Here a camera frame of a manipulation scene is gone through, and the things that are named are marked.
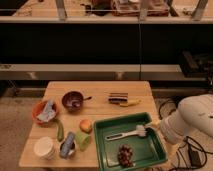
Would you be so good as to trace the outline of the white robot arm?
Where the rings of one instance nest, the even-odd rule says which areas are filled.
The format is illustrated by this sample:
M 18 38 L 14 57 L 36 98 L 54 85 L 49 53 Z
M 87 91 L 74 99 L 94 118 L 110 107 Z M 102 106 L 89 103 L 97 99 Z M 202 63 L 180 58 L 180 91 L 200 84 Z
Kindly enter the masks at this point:
M 195 129 L 213 138 L 212 94 L 182 99 L 175 112 L 160 122 L 160 130 L 171 144 L 181 142 Z

